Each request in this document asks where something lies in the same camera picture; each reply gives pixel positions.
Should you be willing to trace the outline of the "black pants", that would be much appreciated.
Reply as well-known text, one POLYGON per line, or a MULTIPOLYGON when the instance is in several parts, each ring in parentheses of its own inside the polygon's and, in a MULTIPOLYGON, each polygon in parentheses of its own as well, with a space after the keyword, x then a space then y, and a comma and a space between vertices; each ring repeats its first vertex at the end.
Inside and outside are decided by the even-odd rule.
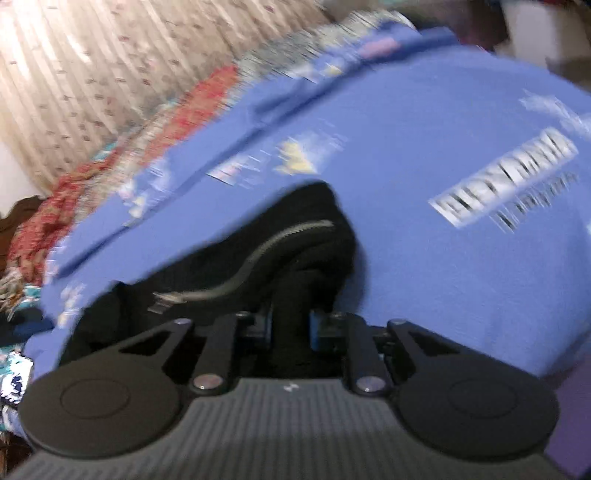
POLYGON ((59 365, 176 318, 198 326, 273 307, 328 313, 353 273, 356 235, 332 188, 301 185, 221 241, 134 283, 116 282, 82 311, 59 365))

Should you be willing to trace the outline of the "blue printed bed sheet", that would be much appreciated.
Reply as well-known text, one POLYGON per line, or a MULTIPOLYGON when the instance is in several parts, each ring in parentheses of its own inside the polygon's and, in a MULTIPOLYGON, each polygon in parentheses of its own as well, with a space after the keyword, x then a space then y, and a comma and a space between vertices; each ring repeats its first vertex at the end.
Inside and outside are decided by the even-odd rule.
POLYGON ((298 184, 332 186, 361 251, 339 306, 536 375, 590 352, 590 96, 547 70, 392 24, 246 90, 50 255, 52 370, 82 310, 221 239, 298 184))

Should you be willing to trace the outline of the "purple floor mat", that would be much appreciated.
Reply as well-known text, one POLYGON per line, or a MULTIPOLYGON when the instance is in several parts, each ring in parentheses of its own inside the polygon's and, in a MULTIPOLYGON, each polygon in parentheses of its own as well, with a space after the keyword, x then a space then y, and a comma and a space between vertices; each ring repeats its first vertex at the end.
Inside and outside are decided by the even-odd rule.
POLYGON ((546 453, 570 476, 582 477, 590 470, 590 357, 546 380, 554 388, 560 407, 546 453))

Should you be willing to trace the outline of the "red floral patterned blanket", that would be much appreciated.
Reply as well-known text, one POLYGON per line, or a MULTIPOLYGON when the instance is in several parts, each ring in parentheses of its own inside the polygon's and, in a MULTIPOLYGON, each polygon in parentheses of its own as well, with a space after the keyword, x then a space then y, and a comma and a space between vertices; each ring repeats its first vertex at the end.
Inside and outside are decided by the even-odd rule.
POLYGON ((351 46, 388 22, 409 24, 398 12, 355 11, 341 22, 295 32, 250 50, 197 83, 181 99, 166 103, 105 154, 60 180, 55 192, 18 227, 11 241, 10 266, 1 279, 1 315, 11 320, 16 337, 1 354, 14 350, 31 358, 33 378, 58 362, 66 331, 79 316, 82 284, 64 289, 64 311, 42 320, 28 321, 25 316, 40 307, 73 229, 109 197, 128 189, 167 149, 230 109, 256 82, 300 72, 325 52, 351 46))

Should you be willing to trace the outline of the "brown wooden furniture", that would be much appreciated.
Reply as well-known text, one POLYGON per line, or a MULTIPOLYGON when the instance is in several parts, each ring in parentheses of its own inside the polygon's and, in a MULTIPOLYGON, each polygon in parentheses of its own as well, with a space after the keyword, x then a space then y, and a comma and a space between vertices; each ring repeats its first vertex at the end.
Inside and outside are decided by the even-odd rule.
POLYGON ((39 196, 23 198, 16 202, 6 217, 0 220, 0 274, 3 275, 8 262, 12 239, 18 227, 29 220, 39 209, 43 200, 39 196))

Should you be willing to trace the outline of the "beige patterned curtain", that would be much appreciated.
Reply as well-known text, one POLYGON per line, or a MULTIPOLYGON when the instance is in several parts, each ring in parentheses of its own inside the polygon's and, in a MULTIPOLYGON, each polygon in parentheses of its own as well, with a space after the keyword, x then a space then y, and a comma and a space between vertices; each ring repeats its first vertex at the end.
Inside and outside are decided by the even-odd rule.
POLYGON ((314 1, 5 1, 2 141, 50 192, 215 68, 322 23, 314 1))

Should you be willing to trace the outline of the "pile of mixed clothes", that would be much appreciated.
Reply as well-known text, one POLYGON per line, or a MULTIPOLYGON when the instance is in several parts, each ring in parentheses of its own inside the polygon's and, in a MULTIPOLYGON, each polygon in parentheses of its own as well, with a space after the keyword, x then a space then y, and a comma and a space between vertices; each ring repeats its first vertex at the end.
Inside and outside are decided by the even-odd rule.
POLYGON ((447 26, 459 39, 543 67, 590 88, 588 1, 322 1, 330 19, 356 10, 398 12, 416 27, 447 26))

